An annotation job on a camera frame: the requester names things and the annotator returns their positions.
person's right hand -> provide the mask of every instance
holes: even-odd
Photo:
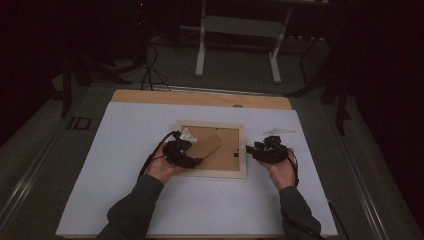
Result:
[[[292,148],[289,148],[288,150],[289,158],[294,161],[293,163],[297,167],[297,162],[295,161],[293,155],[294,150]],[[276,164],[257,161],[268,170],[269,176],[271,177],[272,182],[274,183],[275,187],[277,187],[278,191],[286,187],[296,186],[296,174],[289,162],[290,159],[285,159],[284,161]]]

hand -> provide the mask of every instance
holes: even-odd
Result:
[[[145,174],[148,174],[159,181],[161,181],[163,184],[168,182],[169,179],[174,174],[180,173],[184,171],[185,169],[182,167],[178,167],[175,165],[171,165],[166,161],[165,154],[163,154],[162,150],[163,147],[166,145],[166,143],[163,143],[158,150],[153,154],[152,159],[154,159],[152,162],[150,162],[149,166],[146,168]]]
[[[294,150],[292,148],[289,148],[288,150],[290,159],[294,161]],[[271,177],[272,182],[277,187],[278,191],[286,187],[296,186],[296,174],[289,162],[290,159],[285,159],[284,161],[277,164],[258,161],[259,164],[268,170],[269,176]]]

forearm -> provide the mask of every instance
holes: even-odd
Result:
[[[296,187],[280,190],[281,214],[283,215],[283,230],[287,239],[316,239],[292,226],[284,215],[292,221],[316,232],[321,232],[321,224],[312,216],[311,209]]]
[[[158,179],[142,175],[131,193],[109,209],[109,223],[97,239],[144,239],[163,187]]]

brown backing board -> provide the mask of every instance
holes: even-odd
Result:
[[[197,138],[186,152],[190,157],[203,157],[196,169],[181,176],[245,178],[246,140],[243,124],[177,120],[176,130],[185,128]]]

person's left hand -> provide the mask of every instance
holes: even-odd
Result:
[[[161,181],[163,184],[168,182],[169,179],[174,174],[183,172],[185,169],[182,167],[178,167],[175,165],[171,165],[166,161],[165,155],[163,154],[162,150],[163,147],[167,143],[163,143],[159,149],[153,154],[154,159],[152,162],[150,162],[149,166],[147,167],[145,174],[148,174],[159,181]]]

